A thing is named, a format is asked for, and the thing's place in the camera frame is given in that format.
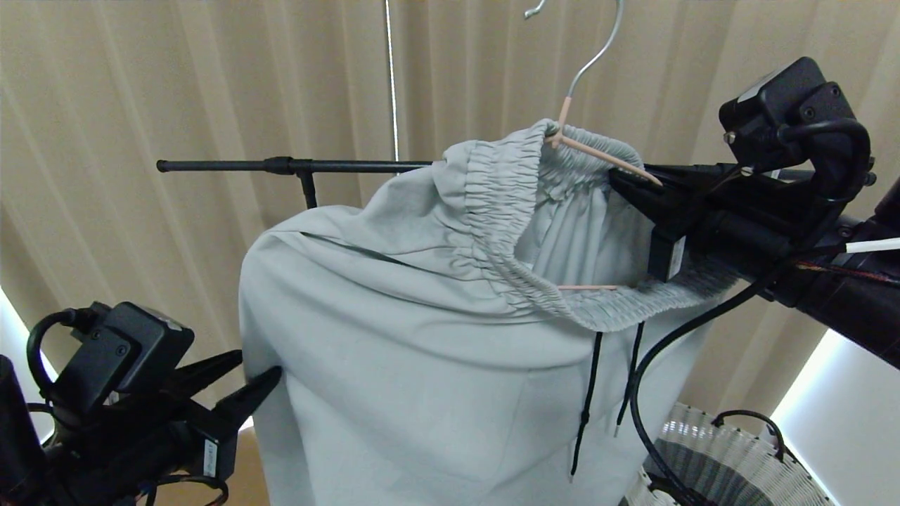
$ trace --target white wall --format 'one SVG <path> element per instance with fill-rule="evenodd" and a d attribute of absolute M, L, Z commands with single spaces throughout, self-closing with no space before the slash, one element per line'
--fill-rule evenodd
<path fill-rule="evenodd" d="M 0 290 L 0 354 L 13 360 L 13 368 L 15 376 L 19 380 L 19 386 L 22 393 L 25 394 L 26 402 L 41 402 L 41 395 L 38 393 L 38 385 L 34 383 L 32 374 L 28 370 L 28 363 L 25 360 L 25 343 L 28 341 L 28 330 L 25 329 L 22 319 L 13 309 L 9 299 L 3 290 Z M 47 360 L 44 360 L 47 367 L 47 373 L 51 379 L 56 378 Z M 53 420 L 46 414 L 32 414 L 31 420 L 34 422 L 34 428 L 38 432 L 41 440 L 53 433 Z"/>
<path fill-rule="evenodd" d="M 829 330 L 773 419 L 839 504 L 900 504 L 900 371 Z"/>

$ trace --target metal hanger hook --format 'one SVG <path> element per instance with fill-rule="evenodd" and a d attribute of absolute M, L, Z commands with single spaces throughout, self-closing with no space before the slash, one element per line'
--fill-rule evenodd
<path fill-rule="evenodd" d="M 539 14 L 541 10 L 544 8 L 544 4 L 547 3 L 547 0 L 541 0 L 541 3 L 532 9 L 528 9 L 525 11 L 525 19 L 530 18 L 535 14 Z M 609 46 L 612 45 L 613 39 L 615 39 L 616 34 L 618 33 L 619 27 L 622 25 L 622 14 L 625 12 L 625 0 L 616 0 L 616 22 L 613 23 L 613 30 L 609 34 L 609 38 L 607 39 L 607 43 L 603 45 L 600 51 L 594 55 L 594 58 L 590 59 L 590 61 L 578 71 L 578 74 L 575 74 L 575 78 L 571 81 L 571 85 L 569 85 L 569 92 L 566 96 L 571 97 L 575 93 L 575 86 L 578 85 L 578 81 L 581 79 L 581 76 L 584 75 L 588 69 L 597 63 L 597 60 L 603 56 L 603 53 L 607 52 Z"/>

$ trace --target brown surface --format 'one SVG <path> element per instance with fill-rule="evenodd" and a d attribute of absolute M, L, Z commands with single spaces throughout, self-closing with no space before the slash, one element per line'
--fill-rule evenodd
<path fill-rule="evenodd" d="M 230 497 L 227 506 L 265 506 L 269 503 L 263 463 L 259 458 L 257 436 L 253 429 L 241 432 L 235 471 L 228 479 Z M 178 483 L 159 488 L 157 506 L 203 506 L 218 492 L 197 483 Z"/>

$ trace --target garment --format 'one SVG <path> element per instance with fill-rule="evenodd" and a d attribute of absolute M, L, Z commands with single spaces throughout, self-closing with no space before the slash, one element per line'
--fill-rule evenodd
<path fill-rule="evenodd" d="M 284 368 L 254 415 L 272 504 L 613 506 L 645 451 L 617 438 L 631 346 L 709 309 L 733 279 L 690 264 L 647 281 L 652 224 L 610 165 L 544 143 L 542 120 L 449 148 L 360 210 L 303 212 L 263 234 L 240 280 L 245 368 Z M 625 143 L 568 137 L 642 165 Z M 628 285 L 560 292 L 557 285 Z M 578 474 L 572 442 L 604 332 Z M 642 383 L 657 431 L 702 342 L 667 349 Z"/>

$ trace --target clothing rack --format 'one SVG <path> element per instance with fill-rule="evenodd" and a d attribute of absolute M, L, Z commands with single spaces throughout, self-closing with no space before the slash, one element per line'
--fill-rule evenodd
<path fill-rule="evenodd" d="M 159 172 L 268 172 L 281 176 L 297 176 L 303 187 L 306 208 L 318 207 L 316 183 L 312 175 L 338 174 L 399 174 L 431 165 L 427 162 L 364 161 L 364 160 L 314 160 L 311 158 L 273 157 L 258 161 L 168 161 L 159 160 Z"/>

